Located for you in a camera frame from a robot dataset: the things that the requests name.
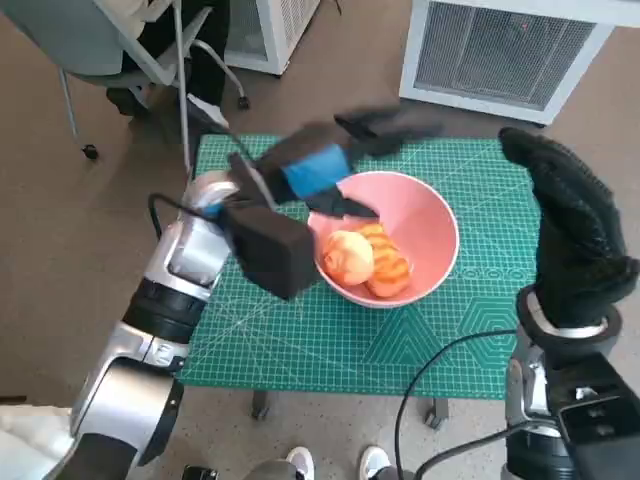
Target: white sneaker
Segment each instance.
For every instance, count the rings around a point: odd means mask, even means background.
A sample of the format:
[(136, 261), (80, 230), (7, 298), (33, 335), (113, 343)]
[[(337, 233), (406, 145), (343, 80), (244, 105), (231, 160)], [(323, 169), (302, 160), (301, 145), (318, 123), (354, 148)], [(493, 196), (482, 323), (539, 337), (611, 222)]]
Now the white sneaker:
[(202, 118), (201, 120), (204, 121), (206, 119), (209, 123), (213, 122), (214, 124), (222, 125), (224, 128), (229, 128), (229, 122), (227, 122), (227, 119), (222, 115), (222, 111), (218, 105), (211, 105), (191, 93), (187, 95), (187, 100), (206, 115), (206, 118)]
[(385, 467), (390, 467), (389, 456), (380, 447), (368, 447), (360, 457), (358, 480), (369, 480)]
[(313, 467), (313, 458), (309, 449), (305, 447), (294, 448), (287, 455), (287, 462), (293, 464), (304, 475), (304, 480), (314, 480), (315, 468)]

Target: person's leg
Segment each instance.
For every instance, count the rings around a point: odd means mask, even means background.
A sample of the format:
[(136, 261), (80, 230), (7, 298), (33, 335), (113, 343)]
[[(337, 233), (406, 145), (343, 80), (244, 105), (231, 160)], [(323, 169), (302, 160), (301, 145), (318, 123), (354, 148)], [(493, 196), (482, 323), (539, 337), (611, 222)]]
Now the person's leg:
[[(186, 26), (205, 7), (212, 7), (197, 38), (208, 43), (216, 53), (224, 58), (230, 22), (230, 0), (188, 0), (182, 4), (182, 22)], [(140, 44), (154, 57), (160, 56), (175, 42), (175, 25), (173, 9), (168, 8), (154, 23), (147, 23), (138, 38)], [(198, 113), (205, 113), (207, 120), (228, 127), (228, 123), (220, 111), (224, 90), (225, 73), (200, 48), (191, 48), (191, 75), (187, 83), (189, 101), (197, 107)], [(122, 71), (137, 69), (137, 64), (129, 55), (122, 60)], [(131, 114), (129, 104), (135, 99), (130, 92), (123, 89), (109, 89), (107, 97), (118, 106), (123, 114)]]
[(296, 447), (286, 460), (261, 463), (244, 480), (314, 480), (314, 477), (311, 453), (305, 447)]
[[(204, 25), (196, 38), (209, 44), (218, 56), (224, 60), (224, 51), (227, 48), (229, 36), (229, 24), (231, 22), (230, 0), (189, 0), (184, 2), (185, 8), (193, 16), (204, 7), (211, 7), (212, 12), (207, 17)], [(224, 90), (225, 73), (218, 66), (211, 55), (201, 48), (191, 48), (191, 77), (187, 91), (198, 99), (210, 105), (220, 106), (222, 92)]]
[[(405, 480), (412, 480), (413, 473), (402, 472)], [(368, 447), (360, 458), (358, 480), (398, 480), (398, 470), (391, 466), (389, 456), (380, 447)]]

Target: green cutting mat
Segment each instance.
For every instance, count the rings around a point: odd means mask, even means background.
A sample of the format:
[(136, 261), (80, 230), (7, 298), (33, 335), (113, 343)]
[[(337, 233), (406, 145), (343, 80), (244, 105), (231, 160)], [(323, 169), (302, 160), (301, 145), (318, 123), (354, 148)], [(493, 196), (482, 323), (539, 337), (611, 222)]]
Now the green cutting mat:
[[(258, 155), (276, 137), (245, 136)], [(235, 151), (203, 140), (199, 172), (226, 169)], [(418, 368), (462, 335), (516, 324), (514, 296), (534, 273), (538, 208), (523, 169), (494, 140), (441, 139), (407, 146), (360, 170), (401, 171), (435, 187), (458, 219), (460, 254), (450, 277), (410, 306), (370, 310), (318, 283), (287, 303), (249, 284), (231, 262), (192, 339), (188, 385), (402, 394)], [(287, 214), (305, 219), (306, 207)], [(513, 338), (479, 339), (443, 357), (416, 394), (502, 398)]]

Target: person's foot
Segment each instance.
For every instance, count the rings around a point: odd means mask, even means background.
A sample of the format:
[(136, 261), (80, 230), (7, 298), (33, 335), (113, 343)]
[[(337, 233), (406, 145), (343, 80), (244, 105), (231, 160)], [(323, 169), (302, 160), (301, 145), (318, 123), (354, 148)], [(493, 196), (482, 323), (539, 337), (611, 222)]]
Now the person's foot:
[(127, 88), (107, 88), (107, 99), (116, 106), (120, 115), (135, 118), (149, 115), (147, 107)]
[(227, 122), (227, 119), (222, 115), (222, 111), (218, 105), (207, 103), (191, 93), (187, 95), (187, 110), (189, 115), (210, 124), (214, 129), (218, 125), (225, 129), (229, 128), (229, 122)]
[(291, 463), (304, 475), (304, 480), (314, 480), (315, 469), (311, 452), (305, 447), (296, 447), (287, 455), (287, 462)]
[(362, 457), (360, 457), (360, 467), (358, 468), (358, 480), (369, 480), (386, 467), (390, 467), (389, 456), (380, 447), (368, 447)]

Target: gray floor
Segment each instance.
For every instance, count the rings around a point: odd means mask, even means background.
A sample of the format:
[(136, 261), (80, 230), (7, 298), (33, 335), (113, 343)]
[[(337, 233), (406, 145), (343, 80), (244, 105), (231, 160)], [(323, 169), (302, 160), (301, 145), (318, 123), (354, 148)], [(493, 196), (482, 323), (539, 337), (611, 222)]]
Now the gray floor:
[[(323, 2), (282, 79), (242, 72), (253, 109), (225, 113), (243, 132), (287, 133), (311, 118), (365, 103), (394, 102), (408, 26), (408, 0), (352, 0), (338, 17)], [(614, 32), (548, 134), (577, 150), (614, 188), (632, 253), (640, 255), (640, 31)], [(113, 322), (128, 304), (153, 250), (145, 211), (151, 191), (184, 185), (175, 135), (128, 124), (97, 88), (74, 82), (78, 117), (102, 160), (89, 165), (72, 144), (52, 65), (0, 21), (0, 395), (38, 404), (72, 401)], [(494, 136), (502, 118), (425, 105), (452, 136)], [(640, 294), (621, 306), (627, 324), (613, 361), (640, 387)], [(317, 478), (352, 479), (368, 444), (391, 448), (395, 398), (281, 394), (271, 418), (247, 416), (248, 392), (187, 390), (164, 457), (134, 478), (180, 478), (185, 463), (241, 478), (251, 465), (298, 443), (311, 448)], [(499, 428), (499, 402), (456, 401), (454, 419), (434, 434), (412, 403), (404, 427), (405, 464)], [(504, 459), (490, 447), (439, 467), (443, 479), (494, 479)]]

